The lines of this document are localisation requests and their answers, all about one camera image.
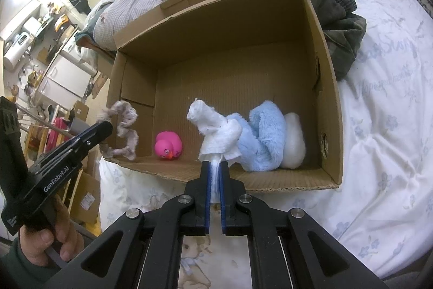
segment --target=dark green jacket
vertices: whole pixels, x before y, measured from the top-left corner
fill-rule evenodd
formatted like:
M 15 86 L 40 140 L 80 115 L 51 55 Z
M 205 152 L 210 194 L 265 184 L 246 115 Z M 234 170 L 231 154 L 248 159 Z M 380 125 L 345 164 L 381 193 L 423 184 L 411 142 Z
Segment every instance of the dark green jacket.
M 2 267 L 9 273 L 20 289 L 39 289 L 50 279 L 57 269 L 31 264 L 24 256 L 18 238 L 12 242 L 9 253 L 1 259 Z

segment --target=blue fluffy fabric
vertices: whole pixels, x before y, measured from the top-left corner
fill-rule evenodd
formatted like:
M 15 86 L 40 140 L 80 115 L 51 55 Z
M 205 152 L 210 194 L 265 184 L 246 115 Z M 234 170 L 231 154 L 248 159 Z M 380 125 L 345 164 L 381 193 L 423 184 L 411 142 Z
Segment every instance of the blue fluffy fabric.
M 227 116 L 242 126 L 238 148 L 240 163 L 246 171 L 270 171 L 280 166 L 286 140 L 286 121 L 280 109 L 265 101 L 250 111 L 247 122 L 238 113 Z

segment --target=finger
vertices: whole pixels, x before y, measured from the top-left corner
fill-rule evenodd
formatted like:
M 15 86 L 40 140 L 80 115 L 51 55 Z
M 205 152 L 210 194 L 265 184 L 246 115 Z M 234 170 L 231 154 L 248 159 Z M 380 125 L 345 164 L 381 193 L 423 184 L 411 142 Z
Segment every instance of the finger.
M 56 195 L 54 199 L 54 207 L 55 210 L 57 211 L 57 216 L 55 221 L 55 236 L 58 241 L 64 243 L 66 241 L 66 238 L 71 228 L 68 209 L 60 200 L 60 197 L 58 195 Z
M 46 266 L 48 257 L 44 251 L 51 246 L 54 235 L 48 229 L 29 231 L 23 226 L 19 231 L 19 243 L 24 256 L 36 266 Z
M 74 253 L 72 254 L 72 258 L 77 256 L 84 249 L 84 239 L 80 233 L 77 233 L 77 245 L 75 245 Z
M 71 224 L 69 227 L 69 233 L 66 238 L 66 241 L 63 243 L 60 249 L 60 257 L 63 261 L 69 261 L 72 258 L 72 255 L 75 250 L 75 246 L 77 245 L 78 235 L 74 226 Z

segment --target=bed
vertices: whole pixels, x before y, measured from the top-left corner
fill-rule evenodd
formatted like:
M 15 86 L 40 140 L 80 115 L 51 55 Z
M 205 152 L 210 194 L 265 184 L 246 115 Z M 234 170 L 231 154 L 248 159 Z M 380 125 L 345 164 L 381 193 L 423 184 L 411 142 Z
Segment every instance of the bed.
M 367 32 L 339 82 L 344 177 L 336 190 L 257 194 L 301 207 L 381 278 L 433 246 L 433 19 L 417 0 L 356 0 Z M 102 229 L 131 207 L 158 207 L 184 184 L 100 161 Z M 251 288 L 246 239 L 184 240 L 179 288 Z

